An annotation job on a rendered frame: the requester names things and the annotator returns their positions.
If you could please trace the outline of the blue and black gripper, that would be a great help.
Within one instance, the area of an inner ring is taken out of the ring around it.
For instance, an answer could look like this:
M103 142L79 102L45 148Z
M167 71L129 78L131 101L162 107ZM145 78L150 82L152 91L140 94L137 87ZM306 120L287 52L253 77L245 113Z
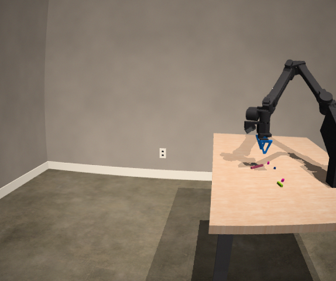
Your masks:
M257 141L258 141L258 145L259 148L262 150L263 154L266 154L266 152L268 151L272 140L269 140L269 137L272 137L272 134L269 132L270 131L270 123L265 122L266 124L266 130L265 133L259 133L258 135L256 135ZM268 135L268 136L264 136L264 135ZM265 143L269 143L266 150L264 151L264 145Z

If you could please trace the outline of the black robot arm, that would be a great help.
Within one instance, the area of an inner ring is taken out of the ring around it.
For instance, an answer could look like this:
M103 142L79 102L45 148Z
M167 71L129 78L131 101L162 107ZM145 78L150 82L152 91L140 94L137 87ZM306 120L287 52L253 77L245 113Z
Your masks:
M262 101L262 107L249 107L246 110L246 120L250 120L244 122L244 130L246 133L254 131L256 129L255 125L257 125L256 131L258 133L265 133L265 122L270 122L270 116L276 109L278 100L284 92L284 89L288 85L289 81L298 74L302 76L316 97L316 100L319 103L319 110L321 114L326 114L328 106L336 107L336 101L332 98L332 94L320 87L319 83L309 72L305 61L287 60L284 66L285 67L283 72L272 88L271 92L266 97L264 97ZM260 123L258 119L263 123Z

